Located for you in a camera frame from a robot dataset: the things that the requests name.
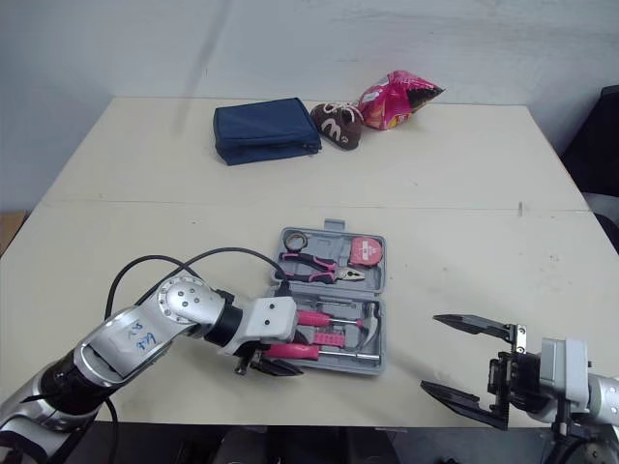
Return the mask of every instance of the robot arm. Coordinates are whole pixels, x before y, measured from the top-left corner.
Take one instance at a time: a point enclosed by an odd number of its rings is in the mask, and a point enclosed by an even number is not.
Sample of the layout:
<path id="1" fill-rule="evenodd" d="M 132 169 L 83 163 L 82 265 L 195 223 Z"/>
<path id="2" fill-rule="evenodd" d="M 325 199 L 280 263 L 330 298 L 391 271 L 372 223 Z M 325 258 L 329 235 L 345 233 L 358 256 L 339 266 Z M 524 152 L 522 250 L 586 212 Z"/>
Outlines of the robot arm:
<path id="1" fill-rule="evenodd" d="M 480 398 L 431 382 L 421 387 L 455 413 L 506 430 L 510 405 L 531 418 L 552 422 L 555 448 L 546 463 L 565 462 L 576 446 L 604 440 L 604 452 L 614 455 L 607 464 L 619 463 L 617 439 L 609 433 L 619 426 L 619 381 L 588 373 L 587 345 L 579 340 L 544 338 L 540 354 L 527 353 L 526 327 L 502 324 L 475 315 L 434 316 L 469 334 L 488 334 L 510 343 L 510 352 L 490 360 L 487 391 L 495 395 L 490 410 L 480 408 Z"/>
<path id="2" fill-rule="evenodd" d="M 232 300 L 197 277 L 177 275 L 143 304 L 104 321 L 0 406 L 0 459 L 5 447 L 5 452 L 19 448 L 38 463 L 63 462 L 105 400 L 165 354 L 180 334 L 204 337 L 220 353 L 239 356 L 237 373 L 245 373 L 256 348 L 292 340 L 292 298 L 257 299 L 246 310 Z M 298 373 L 285 363 L 277 368 L 278 375 L 287 368 L 288 375 Z"/>

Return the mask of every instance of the white wall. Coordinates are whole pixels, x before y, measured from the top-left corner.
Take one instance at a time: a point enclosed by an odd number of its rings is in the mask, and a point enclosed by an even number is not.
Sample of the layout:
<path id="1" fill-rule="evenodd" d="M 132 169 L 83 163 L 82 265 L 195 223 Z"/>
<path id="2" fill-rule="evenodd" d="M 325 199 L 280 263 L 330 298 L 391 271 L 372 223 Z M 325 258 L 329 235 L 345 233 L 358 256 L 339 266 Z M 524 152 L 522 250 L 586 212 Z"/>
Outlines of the white wall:
<path id="1" fill-rule="evenodd" d="M 352 100 L 407 69 L 528 104 L 561 152 L 619 82 L 618 24 L 616 0 L 0 0 L 0 209 L 32 209 L 113 95 Z"/>

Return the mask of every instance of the gray tool case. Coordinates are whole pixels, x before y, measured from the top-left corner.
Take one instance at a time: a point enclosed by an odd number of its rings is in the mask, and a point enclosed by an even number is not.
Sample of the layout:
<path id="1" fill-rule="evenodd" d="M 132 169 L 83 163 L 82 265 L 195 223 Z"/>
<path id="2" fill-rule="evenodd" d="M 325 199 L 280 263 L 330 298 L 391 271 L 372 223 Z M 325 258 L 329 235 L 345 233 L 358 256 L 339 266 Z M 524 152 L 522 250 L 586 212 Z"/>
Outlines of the gray tool case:
<path id="1" fill-rule="evenodd" d="M 354 324 L 333 323 L 328 327 L 298 325 L 297 331 L 304 335 L 310 344 L 312 344 L 316 333 L 343 334 L 344 346 L 342 348 L 320 345 L 320 350 L 379 355 L 380 359 L 367 360 L 354 356 L 320 355 L 318 361 L 291 359 L 285 361 L 299 366 L 378 375 L 384 370 L 386 346 L 385 305 L 378 298 L 385 286 L 385 239 L 375 235 L 344 232 L 344 228 L 344 221 L 338 219 L 325 219 L 324 230 L 286 227 L 281 231 L 276 260 L 287 273 L 308 275 L 317 272 L 317 270 L 305 264 L 280 259 L 282 253 L 289 252 L 285 246 L 286 238 L 292 233 L 302 232 L 307 237 L 308 244 L 298 251 L 299 253 L 307 253 L 323 259 L 333 259 L 340 267 L 350 267 L 364 273 L 365 279 L 358 281 L 340 279 L 336 280 L 335 283 L 290 281 L 290 290 L 292 298 L 297 303 L 297 310 L 317 311 L 329 314 L 336 319 L 363 320 L 362 328 Z M 372 238 L 382 246 L 382 258 L 376 265 L 366 267 L 349 264 L 352 240 L 356 237 Z M 272 277 L 274 281 L 279 282 L 275 272 L 273 272 Z M 270 295 L 274 294 L 276 288 L 271 289 Z M 373 309 L 377 320 L 377 328 L 373 337 L 368 339 L 371 309 Z"/>

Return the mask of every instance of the pink screwdriver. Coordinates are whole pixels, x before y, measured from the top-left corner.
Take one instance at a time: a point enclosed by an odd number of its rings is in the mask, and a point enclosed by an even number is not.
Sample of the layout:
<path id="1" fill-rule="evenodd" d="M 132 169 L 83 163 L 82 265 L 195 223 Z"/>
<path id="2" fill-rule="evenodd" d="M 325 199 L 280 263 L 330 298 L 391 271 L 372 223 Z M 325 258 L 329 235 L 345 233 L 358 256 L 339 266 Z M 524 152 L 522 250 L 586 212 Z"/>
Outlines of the pink screwdriver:
<path id="1" fill-rule="evenodd" d="M 363 319 L 337 319 L 329 314 L 315 311 L 297 311 L 299 316 L 298 324 L 300 326 L 327 327 L 332 324 L 352 324 L 362 329 L 364 327 Z"/>
<path id="2" fill-rule="evenodd" d="M 365 353 L 346 353 L 336 351 L 323 351 L 318 345 L 303 345 L 301 343 L 281 343 L 272 345 L 264 352 L 264 356 L 270 358 L 283 358 L 288 360 L 311 360 L 318 361 L 322 355 L 344 356 L 364 361 L 380 361 L 380 355 L 367 355 Z"/>

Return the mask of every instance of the black chair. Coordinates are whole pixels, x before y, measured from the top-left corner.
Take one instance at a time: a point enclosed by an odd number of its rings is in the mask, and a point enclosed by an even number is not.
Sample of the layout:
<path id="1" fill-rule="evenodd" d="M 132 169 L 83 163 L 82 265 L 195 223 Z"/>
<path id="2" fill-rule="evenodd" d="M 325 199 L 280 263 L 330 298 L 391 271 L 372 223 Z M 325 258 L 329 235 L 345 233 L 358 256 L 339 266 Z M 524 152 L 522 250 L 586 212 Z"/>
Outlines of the black chair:
<path id="1" fill-rule="evenodd" d="M 561 161 L 619 253 L 619 85 L 602 89 Z"/>

